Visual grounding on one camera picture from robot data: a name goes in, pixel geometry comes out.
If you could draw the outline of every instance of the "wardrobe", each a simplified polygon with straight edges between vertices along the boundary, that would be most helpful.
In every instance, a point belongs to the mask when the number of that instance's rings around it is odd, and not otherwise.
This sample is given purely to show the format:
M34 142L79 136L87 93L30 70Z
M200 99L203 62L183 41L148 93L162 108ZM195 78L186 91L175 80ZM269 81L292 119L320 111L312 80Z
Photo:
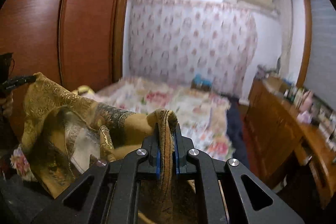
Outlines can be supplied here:
M100 90L122 76L127 0L6 0L0 54L13 52L10 77L42 72L68 90ZM11 125L20 139L27 86L13 92Z

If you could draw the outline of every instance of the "silver screw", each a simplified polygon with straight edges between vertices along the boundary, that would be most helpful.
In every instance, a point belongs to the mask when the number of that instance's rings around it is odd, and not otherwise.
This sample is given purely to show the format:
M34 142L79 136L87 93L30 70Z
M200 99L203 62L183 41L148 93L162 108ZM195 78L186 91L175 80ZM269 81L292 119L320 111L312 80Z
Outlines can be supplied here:
M139 155L139 156L143 156L147 153L147 150L144 149L144 148L140 148L136 151L136 153Z
M239 164L239 160L229 159L229 164L232 165L232 166L237 166Z
M96 165L99 166L99 167L103 167L107 164L107 161L106 160L103 160L103 159L100 159L100 160L97 160L96 161Z
M190 149L188 152L192 156L197 156L200 153L196 148Z

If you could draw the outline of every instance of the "wooden window frame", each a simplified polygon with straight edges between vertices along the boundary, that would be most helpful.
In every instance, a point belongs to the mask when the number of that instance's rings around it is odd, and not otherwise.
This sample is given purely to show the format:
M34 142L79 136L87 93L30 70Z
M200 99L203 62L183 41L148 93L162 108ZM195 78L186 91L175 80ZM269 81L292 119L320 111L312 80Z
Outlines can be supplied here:
M311 48L311 28L312 28L312 19L311 19L311 5L310 0L304 0L304 10L305 10L305 38L304 38L304 48L303 56L300 67L299 76L296 82L296 86L301 88L305 82L309 58L310 58L310 48Z

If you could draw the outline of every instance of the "garment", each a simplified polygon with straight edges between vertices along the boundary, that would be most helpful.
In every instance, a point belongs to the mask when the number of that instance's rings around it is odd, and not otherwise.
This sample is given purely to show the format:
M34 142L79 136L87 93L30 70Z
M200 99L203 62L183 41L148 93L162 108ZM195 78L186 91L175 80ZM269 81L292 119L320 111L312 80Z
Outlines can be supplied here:
M182 199L174 198L177 194L172 189L175 180L171 133L177 125L176 115L165 109L149 115L118 109L73 94L41 73L36 77L24 101L26 118L21 147L31 171L44 188L56 198L93 160L118 160L140 148L158 123L161 177L159 181L143 183L142 196L151 199L154 205L145 215L157 223L179 223L173 220L173 202L181 203ZM194 194L190 185L182 184L188 197ZM183 219L179 217L179 207L175 208L175 218ZM194 222L195 216L191 210L187 219Z

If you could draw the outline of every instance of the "floral bedspread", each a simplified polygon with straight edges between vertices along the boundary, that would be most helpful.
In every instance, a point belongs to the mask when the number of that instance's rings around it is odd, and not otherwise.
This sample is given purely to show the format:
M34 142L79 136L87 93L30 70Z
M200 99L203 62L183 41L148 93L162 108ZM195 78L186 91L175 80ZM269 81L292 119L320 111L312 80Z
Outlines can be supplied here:
M234 152L226 135L230 102L225 97L139 77L122 79L96 94L84 96L137 113L149 114L158 108L172 110L182 135L191 138L195 148L218 160L227 160Z

